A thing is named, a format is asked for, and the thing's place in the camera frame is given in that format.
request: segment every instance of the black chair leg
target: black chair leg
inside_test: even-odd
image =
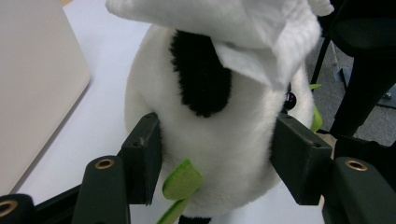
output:
[[[327,48],[329,47],[330,41],[331,40],[328,36],[324,38],[322,47],[320,48],[317,64],[315,65],[314,74],[312,75],[311,84],[316,84],[318,81],[320,68],[323,64],[324,56],[326,55],[326,51]]]
[[[355,58],[346,94],[330,133],[353,136],[375,105],[396,83],[396,59]]]

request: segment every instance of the white surface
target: white surface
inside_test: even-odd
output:
[[[82,100],[43,153],[18,192],[41,203],[79,184],[88,162],[114,155],[127,136],[123,124],[126,78],[133,57],[148,29],[107,13],[105,0],[74,0],[64,8],[92,70],[92,81]],[[155,223],[166,207],[132,205],[133,224]],[[265,197],[212,224],[319,224],[320,208],[295,204],[283,185]]]
[[[61,3],[0,1],[0,194],[9,193],[90,79]]]

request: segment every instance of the black metal frame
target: black metal frame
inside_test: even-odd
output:
[[[1,197],[0,223],[131,223],[128,205],[151,204],[161,170],[159,122],[143,117],[118,156],[87,165],[80,186],[37,206],[27,195]],[[331,154],[298,120],[279,115],[271,162],[299,205],[318,205],[323,195],[326,224],[396,223],[396,194],[374,166]]]
[[[389,12],[390,3],[390,0],[343,0],[335,8],[330,26],[324,27],[327,32],[323,36],[311,84],[318,81],[331,41],[354,58],[345,96],[330,128],[332,134],[353,136],[396,83],[396,48],[395,42],[390,41],[396,34],[396,16],[393,11]]]

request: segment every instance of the black ear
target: black ear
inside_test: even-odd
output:
[[[220,112],[230,98],[231,70],[221,65],[210,38],[177,31],[170,51],[181,103],[196,116],[208,118]]]

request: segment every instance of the stuffed animal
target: stuffed animal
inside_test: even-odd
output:
[[[142,7],[155,1],[136,2],[136,6]],[[300,18],[298,13],[303,12],[309,20],[302,20],[306,22],[302,26],[311,28],[296,32],[301,36],[294,36],[295,40],[290,43],[271,47],[268,44],[273,40],[268,40],[267,47],[262,45],[253,49],[244,46],[243,41],[221,36],[221,33],[211,35],[213,31],[200,30],[199,25],[196,33],[185,31],[183,25],[164,27],[175,22],[166,23],[161,14],[168,14],[155,7],[160,16],[154,20],[162,26],[149,28],[134,58],[126,88],[125,120],[128,131],[131,131],[147,113],[155,112],[159,117],[163,168],[156,195],[163,198],[161,188],[164,182],[186,159],[202,177],[199,188],[194,190],[181,211],[179,224],[209,223],[210,218],[261,197],[279,181],[269,157],[276,117],[281,111],[294,116],[308,128],[311,125],[314,104],[303,61],[318,40],[315,16],[306,0],[298,1],[304,3],[301,6],[291,6],[290,1],[283,1],[291,8],[287,4],[274,3],[276,1],[262,2],[264,5],[268,3],[272,9],[280,7],[278,12],[286,13],[285,17]],[[133,4],[134,1],[109,0],[107,7],[128,18],[126,12],[134,7]],[[145,16],[144,9],[136,11],[144,18],[139,20],[151,21],[150,16]],[[283,23],[282,31],[275,34],[274,40],[293,34],[282,33],[288,31],[288,24]],[[256,61],[250,63],[246,58]],[[271,71],[278,77],[268,77]],[[266,75],[256,76],[261,72]]]

